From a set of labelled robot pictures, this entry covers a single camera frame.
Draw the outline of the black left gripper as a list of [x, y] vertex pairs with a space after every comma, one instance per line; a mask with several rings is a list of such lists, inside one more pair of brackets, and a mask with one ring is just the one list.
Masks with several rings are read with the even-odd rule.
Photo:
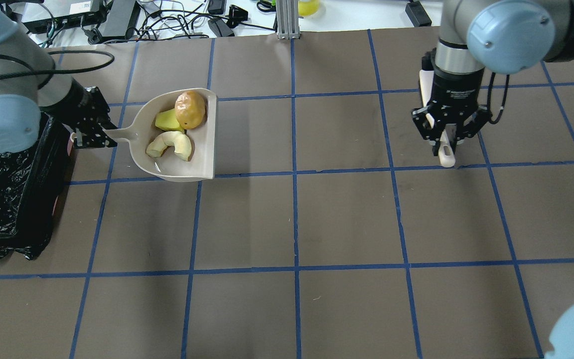
[[[98, 86], [71, 86], [61, 100], [61, 121], [74, 132], [75, 149], [115, 148], [118, 143], [106, 130], [112, 129], [110, 107]], [[99, 132], [96, 137], [87, 135]]]

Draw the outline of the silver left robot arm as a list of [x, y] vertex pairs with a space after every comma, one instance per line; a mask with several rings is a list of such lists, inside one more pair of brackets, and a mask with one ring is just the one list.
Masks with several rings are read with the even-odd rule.
[[[492, 0], [446, 0], [440, 35], [430, 62], [435, 72], [456, 85], [464, 84], [492, 64], [495, 46], [483, 38]], [[41, 49], [18, 23], [0, 11], [0, 153], [18, 153], [32, 147], [39, 137], [42, 114], [61, 121], [77, 133], [78, 148], [115, 147], [107, 131], [114, 128], [109, 106], [96, 88], [84, 88], [74, 74], [100, 70], [114, 63], [106, 51], [94, 50], [107, 61], [97, 66], [61, 69], [53, 54]]]

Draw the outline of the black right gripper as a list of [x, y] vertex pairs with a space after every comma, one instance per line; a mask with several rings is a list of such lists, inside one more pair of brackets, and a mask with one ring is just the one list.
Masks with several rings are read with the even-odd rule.
[[492, 120], [492, 112], [478, 104], [484, 71], [451, 74], [433, 71], [432, 95], [429, 105], [412, 109], [412, 121], [421, 137], [433, 146], [455, 148], [460, 141], [476, 136]]

